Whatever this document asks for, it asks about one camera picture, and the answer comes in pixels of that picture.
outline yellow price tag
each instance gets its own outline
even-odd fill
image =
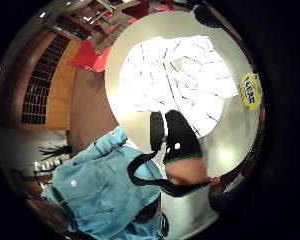
[[[257,78],[257,74],[247,73],[240,83],[243,105],[250,110],[256,110],[261,103],[262,93]]]

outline light blue denim jacket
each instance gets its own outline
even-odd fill
[[[161,216],[144,224],[133,222],[139,211],[159,196],[160,189],[131,183],[127,166],[141,152],[122,146],[126,139],[118,126],[55,169],[52,183],[41,197],[63,209],[69,231],[80,230],[97,239],[152,240],[162,236]],[[151,161],[135,175],[162,178]]]

